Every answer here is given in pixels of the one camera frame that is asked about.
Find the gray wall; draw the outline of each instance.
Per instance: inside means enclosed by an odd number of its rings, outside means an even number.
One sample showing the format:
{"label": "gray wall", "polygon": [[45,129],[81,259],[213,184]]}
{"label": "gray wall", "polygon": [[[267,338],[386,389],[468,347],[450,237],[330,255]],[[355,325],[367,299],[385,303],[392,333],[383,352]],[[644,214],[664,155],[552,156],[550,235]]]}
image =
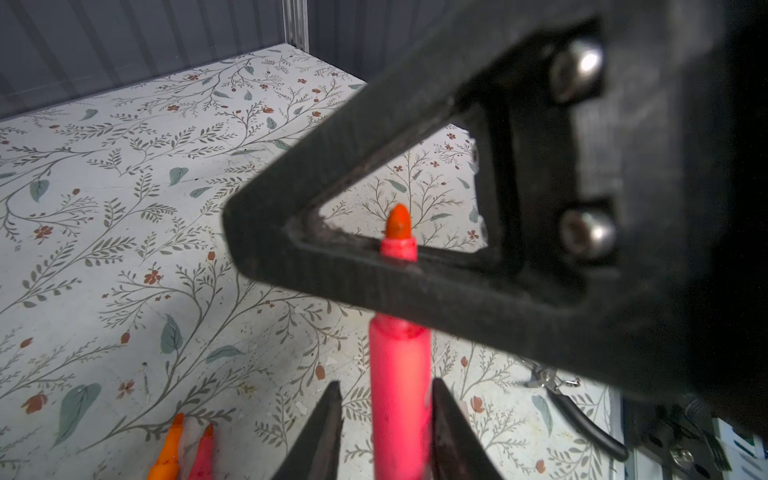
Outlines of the gray wall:
{"label": "gray wall", "polygon": [[0,0],[0,118],[282,41],[280,0]]}
{"label": "gray wall", "polygon": [[307,0],[310,53],[370,81],[458,0]]}

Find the leaf pattern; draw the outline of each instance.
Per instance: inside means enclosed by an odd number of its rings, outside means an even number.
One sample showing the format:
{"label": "leaf pattern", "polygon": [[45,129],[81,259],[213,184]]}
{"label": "leaf pattern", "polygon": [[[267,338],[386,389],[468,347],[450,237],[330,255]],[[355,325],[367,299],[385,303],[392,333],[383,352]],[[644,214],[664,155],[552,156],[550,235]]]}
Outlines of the leaf pattern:
{"label": "leaf pattern", "polygon": [[32,195],[32,200],[40,202],[40,198],[48,191],[48,185],[51,182],[48,180],[35,180],[29,184],[29,194]]}
{"label": "leaf pattern", "polygon": [[166,314],[165,321],[163,333],[160,336],[160,351],[162,353],[177,352],[184,344],[181,330],[172,316]]}
{"label": "leaf pattern", "polygon": [[216,360],[227,356],[245,355],[232,345],[225,345],[215,349],[205,358],[205,363],[215,362]]}
{"label": "leaf pattern", "polygon": [[534,395],[531,397],[536,409],[541,413],[541,419],[544,420],[544,424],[547,426],[547,432],[552,435],[552,414],[549,411],[549,405],[544,397],[540,395]]}
{"label": "leaf pattern", "polygon": [[[143,478],[177,413],[252,453],[222,449],[219,475],[269,478],[333,380],[339,477],[371,478],[372,313],[242,277],[220,226],[231,194],[364,85],[279,45],[0,122],[0,478]],[[419,244],[483,248],[473,142],[448,125],[320,214],[380,237],[403,203]],[[558,415],[541,420],[514,356],[432,339],[432,374],[505,478],[607,478]],[[568,393],[607,424],[604,386]]]}
{"label": "leaf pattern", "polygon": [[101,393],[101,385],[92,383],[87,386],[76,386],[65,395],[61,401],[61,411],[58,414],[58,434],[53,446],[62,443],[74,433],[85,413],[96,401],[99,393]]}
{"label": "leaf pattern", "polygon": [[184,168],[179,168],[179,167],[171,168],[170,169],[170,173],[169,173],[169,176],[170,176],[170,186],[172,187],[175,184],[179,183],[179,180],[181,180],[181,178],[184,175],[186,175],[189,170],[190,170],[189,168],[185,168],[185,167]]}

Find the orange marker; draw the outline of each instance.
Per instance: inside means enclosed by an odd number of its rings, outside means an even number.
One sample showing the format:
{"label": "orange marker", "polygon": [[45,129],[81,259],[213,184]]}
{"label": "orange marker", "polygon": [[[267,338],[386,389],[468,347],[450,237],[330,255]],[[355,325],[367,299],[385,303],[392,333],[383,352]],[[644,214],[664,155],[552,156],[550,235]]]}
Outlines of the orange marker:
{"label": "orange marker", "polygon": [[203,438],[197,444],[197,455],[192,464],[192,470],[187,480],[212,480],[213,473],[210,465],[210,457],[214,453],[214,424],[209,423],[205,428]]}
{"label": "orange marker", "polygon": [[183,413],[174,417],[174,422],[165,437],[163,450],[157,457],[154,467],[150,469],[147,480],[175,480],[176,475],[179,474],[179,440],[181,439],[181,432],[184,430],[183,423]]}
{"label": "orange marker", "polygon": [[[389,213],[381,254],[416,261],[411,216],[403,205]],[[376,480],[430,478],[432,333],[377,313],[369,328],[369,348],[374,476]]]}

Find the red flower pattern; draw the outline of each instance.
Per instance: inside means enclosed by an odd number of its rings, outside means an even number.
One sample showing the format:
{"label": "red flower pattern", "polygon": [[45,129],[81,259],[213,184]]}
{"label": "red flower pattern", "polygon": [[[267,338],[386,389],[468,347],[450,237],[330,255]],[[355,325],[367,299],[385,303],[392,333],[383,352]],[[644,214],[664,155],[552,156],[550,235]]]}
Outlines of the red flower pattern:
{"label": "red flower pattern", "polygon": [[473,396],[469,400],[469,405],[472,407],[472,410],[475,410],[477,413],[483,413],[485,411],[484,408],[482,408],[482,399],[477,396]]}
{"label": "red flower pattern", "polygon": [[35,238],[45,240],[45,238],[48,237],[48,235],[50,235],[51,233],[53,233],[53,227],[50,227],[49,225],[45,225],[35,230]]}
{"label": "red flower pattern", "polygon": [[43,405],[48,403],[48,397],[39,393],[35,396],[31,396],[26,402],[22,403],[22,408],[27,407],[27,415],[30,413],[39,412],[42,410]]}
{"label": "red flower pattern", "polygon": [[126,395],[130,395],[134,392],[134,381],[133,379],[128,380],[127,382],[122,382],[120,386],[118,387],[118,400],[123,398]]}
{"label": "red flower pattern", "polygon": [[154,285],[155,283],[159,282],[161,278],[163,278],[163,276],[158,275],[157,270],[152,270],[152,273],[147,273],[144,275],[144,283]]}

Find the pink marker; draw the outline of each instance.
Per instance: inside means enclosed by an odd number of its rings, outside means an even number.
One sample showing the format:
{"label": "pink marker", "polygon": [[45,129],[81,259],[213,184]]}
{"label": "pink marker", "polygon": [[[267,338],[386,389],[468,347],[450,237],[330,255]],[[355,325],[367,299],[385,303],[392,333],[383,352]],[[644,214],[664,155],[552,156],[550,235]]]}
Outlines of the pink marker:
{"label": "pink marker", "polygon": [[214,454],[214,424],[209,423],[197,444],[197,455],[192,464],[192,471],[187,480],[213,480],[210,457]]}
{"label": "pink marker", "polygon": [[[381,254],[416,261],[408,209],[397,205],[386,223]],[[376,480],[430,477],[432,333],[377,313],[369,328],[373,467]]]}

